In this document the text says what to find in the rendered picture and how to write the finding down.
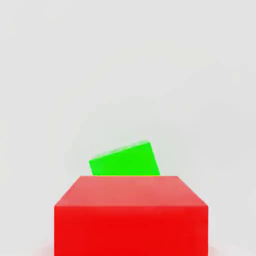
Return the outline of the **small red cube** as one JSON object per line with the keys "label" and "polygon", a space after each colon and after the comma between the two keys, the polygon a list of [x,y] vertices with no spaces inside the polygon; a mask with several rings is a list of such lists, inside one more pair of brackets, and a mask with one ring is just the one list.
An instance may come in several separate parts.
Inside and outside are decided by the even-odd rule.
{"label": "small red cube", "polygon": [[208,256],[208,220],[176,176],[81,176],[54,206],[54,256]]}

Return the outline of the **small green cube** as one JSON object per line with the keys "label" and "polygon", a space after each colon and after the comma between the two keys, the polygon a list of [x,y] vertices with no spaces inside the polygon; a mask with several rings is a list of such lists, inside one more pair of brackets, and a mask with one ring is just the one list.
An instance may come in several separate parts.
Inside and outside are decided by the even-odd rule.
{"label": "small green cube", "polygon": [[159,176],[160,171],[148,140],[123,146],[88,161],[94,176]]}

